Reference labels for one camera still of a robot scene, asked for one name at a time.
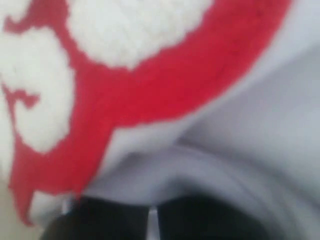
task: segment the black object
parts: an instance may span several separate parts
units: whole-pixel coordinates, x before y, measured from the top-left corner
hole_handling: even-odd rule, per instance
[[[41,240],[146,240],[149,206],[83,198],[56,219]],[[161,240],[268,240],[255,219],[206,196],[189,196],[158,207]]]

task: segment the red fabric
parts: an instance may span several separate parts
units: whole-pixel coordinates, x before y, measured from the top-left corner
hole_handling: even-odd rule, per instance
[[[29,223],[35,191],[81,193],[96,174],[115,128],[183,117],[239,81],[271,42],[291,2],[215,0],[202,25],[181,44],[163,49],[132,72],[96,64],[77,50],[66,29],[65,0],[34,0],[22,21],[7,19],[5,29],[12,33],[52,28],[76,70],[69,135],[41,155],[16,133],[10,187],[24,222]],[[12,109],[21,96],[6,95]]]

